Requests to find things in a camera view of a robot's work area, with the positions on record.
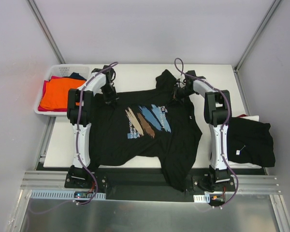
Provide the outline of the white plastic laundry basket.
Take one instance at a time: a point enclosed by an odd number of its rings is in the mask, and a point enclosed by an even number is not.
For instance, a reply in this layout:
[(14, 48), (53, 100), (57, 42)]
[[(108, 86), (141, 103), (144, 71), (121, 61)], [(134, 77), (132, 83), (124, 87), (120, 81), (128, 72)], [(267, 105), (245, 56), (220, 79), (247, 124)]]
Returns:
[(34, 104), (34, 112), (36, 114), (46, 115), (46, 116), (66, 116), (67, 114), (66, 112), (42, 111), (39, 109), (39, 106), (40, 106), (41, 99), (43, 97), (44, 81), (51, 80), (52, 76), (67, 77), (67, 76), (70, 76), (74, 72), (80, 74), (85, 79), (88, 79), (91, 73), (90, 65), (88, 64), (60, 64), (60, 65), (54, 65), (48, 70), (48, 72), (44, 76), (40, 90), (37, 93), (37, 98)]

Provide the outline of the black t shirt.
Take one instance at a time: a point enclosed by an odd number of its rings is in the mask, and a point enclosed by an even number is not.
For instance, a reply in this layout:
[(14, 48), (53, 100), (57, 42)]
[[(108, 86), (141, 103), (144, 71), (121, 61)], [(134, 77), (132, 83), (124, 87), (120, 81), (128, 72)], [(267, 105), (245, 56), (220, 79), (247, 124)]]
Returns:
[(274, 167), (276, 158), (270, 128), (270, 123), (232, 117), (227, 133), (228, 160)]
[(156, 157), (165, 181), (186, 190), (186, 178), (197, 155), (202, 132), (190, 98), (173, 99), (177, 80), (164, 70), (151, 90), (122, 92), (106, 104), (97, 94), (92, 102), (89, 169), (120, 166), (136, 156)]

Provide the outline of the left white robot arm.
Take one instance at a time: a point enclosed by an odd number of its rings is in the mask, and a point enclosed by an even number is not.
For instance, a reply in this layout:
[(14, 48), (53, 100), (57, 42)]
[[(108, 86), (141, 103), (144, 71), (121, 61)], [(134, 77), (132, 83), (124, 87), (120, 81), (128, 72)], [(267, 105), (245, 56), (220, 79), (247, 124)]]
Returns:
[(114, 67), (117, 62), (105, 65), (102, 69), (93, 69), (88, 80), (78, 88), (68, 91), (67, 118), (70, 121), (74, 135), (73, 162), (68, 171), (68, 179), (82, 188), (93, 187), (98, 190), (98, 182), (88, 169), (89, 134), (93, 110), (91, 108), (94, 96), (102, 91), (107, 105), (115, 103), (119, 97), (113, 84), (116, 78)]

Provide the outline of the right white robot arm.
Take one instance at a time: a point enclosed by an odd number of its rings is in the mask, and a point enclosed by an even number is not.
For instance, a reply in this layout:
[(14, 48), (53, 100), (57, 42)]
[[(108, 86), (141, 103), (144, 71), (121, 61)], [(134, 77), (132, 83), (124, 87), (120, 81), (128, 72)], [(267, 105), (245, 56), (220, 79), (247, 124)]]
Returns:
[(205, 77), (197, 76), (195, 71), (184, 73), (184, 86), (174, 88), (175, 100), (183, 100), (194, 93), (204, 98), (203, 116), (211, 134), (210, 166), (207, 176), (198, 182), (204, 191), (220, 190), (231, 180), (228, 161), (227, 133), (232, 116), (230, 93), (219, 90), (208, 83)]

